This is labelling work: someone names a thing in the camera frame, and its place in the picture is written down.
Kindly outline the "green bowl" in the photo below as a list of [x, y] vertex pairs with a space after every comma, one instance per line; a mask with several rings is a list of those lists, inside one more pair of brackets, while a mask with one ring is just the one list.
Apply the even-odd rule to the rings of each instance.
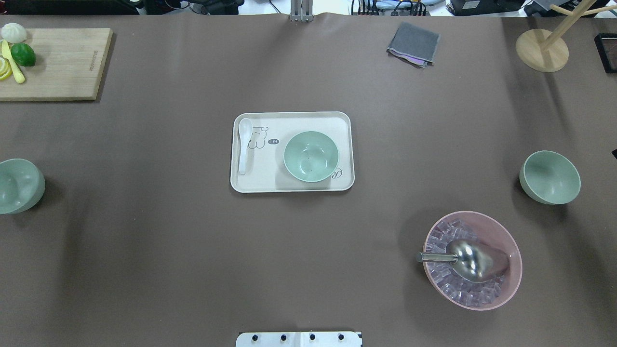
[[581, 187], [577, 168], [554, 151], [536, 151], [528, 156], [520, 169], [519, 181], [527, 196], [548, 205], [572, 202]]
[[302, 182], [326, 180], [337, 168], [340, 153], [332, 138], [317, 131], [301, 132], [285, 145], [283, 163]]
[[35, 206], [45, 191], [45, 178], [38, 167], [24, 159], [0, 163], [0, 213], [17, 214]]

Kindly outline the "grey folded cloth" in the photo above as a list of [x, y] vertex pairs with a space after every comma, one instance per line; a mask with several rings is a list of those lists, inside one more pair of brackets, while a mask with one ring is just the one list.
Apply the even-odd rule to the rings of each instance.
[[441, 36], [438, 33], [403, 22], [395, 32], [387, 52], [418, 68], [434, 64]]

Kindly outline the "wooden cutting board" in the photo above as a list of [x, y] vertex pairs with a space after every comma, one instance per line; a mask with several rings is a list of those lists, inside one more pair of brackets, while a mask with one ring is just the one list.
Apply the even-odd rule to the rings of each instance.
[[97, 99], [111, 28], [28, 28], [26, 43], [37, 55], [33, 67], [20, 68], [24, 83], [14, 77], [1, 82], [2, 101], [94, 101]]

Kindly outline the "lemon slice right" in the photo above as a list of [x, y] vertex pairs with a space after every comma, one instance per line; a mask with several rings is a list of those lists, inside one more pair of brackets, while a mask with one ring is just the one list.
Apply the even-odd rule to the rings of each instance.
[[5, 80], [13, 74], [13, 68], [4, 57], [0, 57], [0, 80]]

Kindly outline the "white garlic bun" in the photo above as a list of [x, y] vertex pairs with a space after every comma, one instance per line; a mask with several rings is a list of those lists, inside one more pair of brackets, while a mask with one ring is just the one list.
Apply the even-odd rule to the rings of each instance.
[[7, 23], [0, 32], [2, 39], [12, 44], [24, 42], [28, 38], [27, 30], [18, 23]]

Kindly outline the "yellow plastic knife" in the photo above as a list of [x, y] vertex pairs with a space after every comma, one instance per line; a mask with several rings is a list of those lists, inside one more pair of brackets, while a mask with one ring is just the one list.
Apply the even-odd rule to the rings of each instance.
[[11, 66], [11, 71], [13, 73], [13, 78], [15, 79], [16, 83], [18, 84], [22, 84], [25, 82], [25, 76], [22, 73], [22, 71], [20, 70], [19, 66], [17, 65], [17, 63], [14, 61], [13, 59], [13, 55], [11, 54], [11, 50], [9, 47], [9, 42], [7, 42], [6, 40], [2, 40], [1, 42], [1, 53], [2, 53], [2, 57], [4, 57], [4, 59], [6, 59], [10, 66]]

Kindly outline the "green bowl on tray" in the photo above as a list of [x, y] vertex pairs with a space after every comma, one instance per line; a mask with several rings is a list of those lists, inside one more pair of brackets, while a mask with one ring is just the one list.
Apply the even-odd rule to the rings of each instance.
[[317, 131], [301, 132], [285, 145], [283, 163], [302, 182], [326, 180], [337, 168], [340, 153], [332, 138]]

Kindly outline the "dark wooden tray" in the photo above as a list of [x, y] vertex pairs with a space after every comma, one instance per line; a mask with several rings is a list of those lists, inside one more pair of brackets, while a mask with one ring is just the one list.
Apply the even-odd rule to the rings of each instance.
[[594, 38], [600, 60], [606, 73], [617, 72], [617, 34], [599, 33]]

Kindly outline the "green lime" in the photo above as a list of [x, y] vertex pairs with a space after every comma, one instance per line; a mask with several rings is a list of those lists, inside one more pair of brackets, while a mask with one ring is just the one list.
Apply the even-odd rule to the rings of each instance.
[[14, 61], [23, 67], [33, 67], [37, 64], [37, 55], [33, 48], [24, 42], [13, 44], [10, 48]]

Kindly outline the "pink bowl with ice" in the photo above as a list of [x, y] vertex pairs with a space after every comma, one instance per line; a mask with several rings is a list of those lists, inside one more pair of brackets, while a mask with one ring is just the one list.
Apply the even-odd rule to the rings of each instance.
[[508, 255], [505, 273], [484, 283], [473, 283], [456, 274], [452, 265], [425, 262], [423, 268], [432, 286], [445, 299], [469, 310], [491, 310], [504, 305], [519, 288], [523, 263], [516, 241], [494, 218], [474, 211], [447, 214], [431, 227], [422, 251], [443, 253], [448, 242], [472, 239]]

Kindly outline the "wooden mug tree stand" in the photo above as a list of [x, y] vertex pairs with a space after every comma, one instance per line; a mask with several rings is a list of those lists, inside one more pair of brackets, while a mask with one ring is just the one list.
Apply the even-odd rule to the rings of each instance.
[[557, 72], [564, 68], [569, 58], [569, 49], [562, 35], [570, 29], [576, 21], [585, 15], [602, 13], [614, 10], [617, 6], [604, 6], [591, 10], [594, 0], [583, 0], [573, 11], [563, 9], [555, 4], [550, 8], [565, 15], [565, 19], [554, 31], [546, 29], [530, 29], [521, 34], [516, 40], [516, 53], [529, 67], [544, 73]]

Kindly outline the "white ceramic spoon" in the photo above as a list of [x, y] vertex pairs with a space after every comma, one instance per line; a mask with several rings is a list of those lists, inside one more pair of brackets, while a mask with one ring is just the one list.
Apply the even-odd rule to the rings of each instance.
[[238, 162], [238, 174], [245, 175], [247, 164], [248, 145], [253, 136], [253, 123], [249, 118], [241, 119], [238, 125], [240, 139], [240, 153]]

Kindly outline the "aluminium frame post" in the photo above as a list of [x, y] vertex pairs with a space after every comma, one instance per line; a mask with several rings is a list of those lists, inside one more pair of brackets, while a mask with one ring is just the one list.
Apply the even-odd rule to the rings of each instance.
[[313, 0], [291, 0], [290, 20], [291, 22], [312, 22], [314, 20]]

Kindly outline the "cream rectangular tray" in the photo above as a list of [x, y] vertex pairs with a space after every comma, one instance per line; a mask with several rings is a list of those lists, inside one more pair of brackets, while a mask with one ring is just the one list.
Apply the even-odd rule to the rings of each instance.
[[[253, 135], [246, 150], [244, 175], [239, 173], [242, 119], [249, 119], [253, 125]], [[289, 140], [306, 131], [326, 134], [339, 149], [337, 168], [321, 182], [298, 180], [288, 172], [283, 162], [284, 148]], [[244, 113], [233, 123], [230, 184], [240, 193], [344, 191], [354, 182], [352, 124], [344, 112]]]

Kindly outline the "metal ice scoop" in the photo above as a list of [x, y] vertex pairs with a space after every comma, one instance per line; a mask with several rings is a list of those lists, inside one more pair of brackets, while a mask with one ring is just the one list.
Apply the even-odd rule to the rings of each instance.
[[418, 252], [417, 262], [442, 262], [452, 266], [456, 274], [473, 283], [483, 283], [505, 274], [509, 256], [496, 248], [470, 239], [449, 242], [445, 253]]

